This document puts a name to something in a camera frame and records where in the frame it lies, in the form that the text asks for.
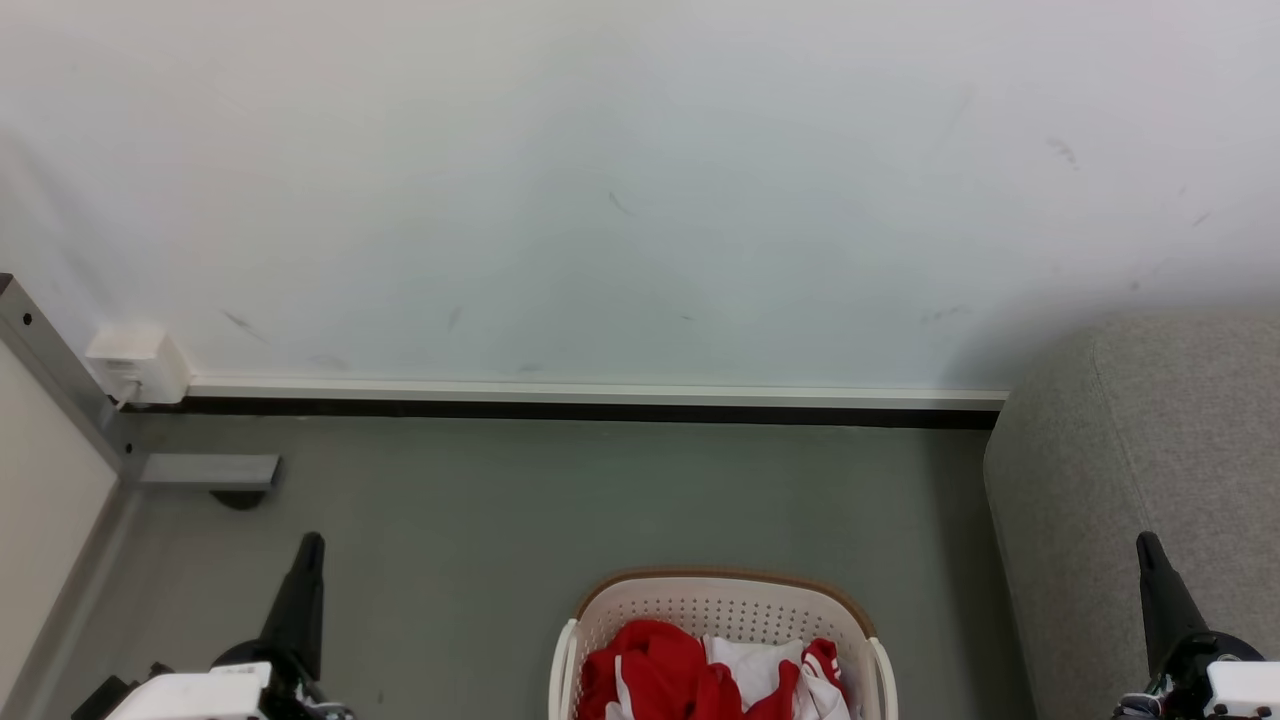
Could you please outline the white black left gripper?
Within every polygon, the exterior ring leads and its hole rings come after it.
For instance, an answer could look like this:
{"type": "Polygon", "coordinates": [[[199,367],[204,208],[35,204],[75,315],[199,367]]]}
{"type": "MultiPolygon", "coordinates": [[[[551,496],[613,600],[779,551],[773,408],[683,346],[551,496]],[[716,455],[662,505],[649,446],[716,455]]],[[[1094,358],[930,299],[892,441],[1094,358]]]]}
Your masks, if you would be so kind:
{"type": "Polygon", "coordinates": [[[106,719],[349,719],[326,700],[323,669],[325,539],[306,533],[260,641],[225,652],[205,673],[160,673],[129,688],[106,719]]]}

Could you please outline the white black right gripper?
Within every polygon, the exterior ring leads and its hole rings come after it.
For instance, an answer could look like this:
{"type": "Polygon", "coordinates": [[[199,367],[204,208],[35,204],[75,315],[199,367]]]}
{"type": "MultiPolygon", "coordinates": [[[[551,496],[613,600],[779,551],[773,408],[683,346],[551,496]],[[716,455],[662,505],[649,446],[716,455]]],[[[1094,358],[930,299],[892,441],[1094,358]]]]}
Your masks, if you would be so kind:
{"type": "Polygon", "coordinates": [[[1276,719],[1279,662],[1244,641],[1208,632],[1158,536],[1135,541],[1149,684],[1125,694],[1116,719],[1276,719]]]}

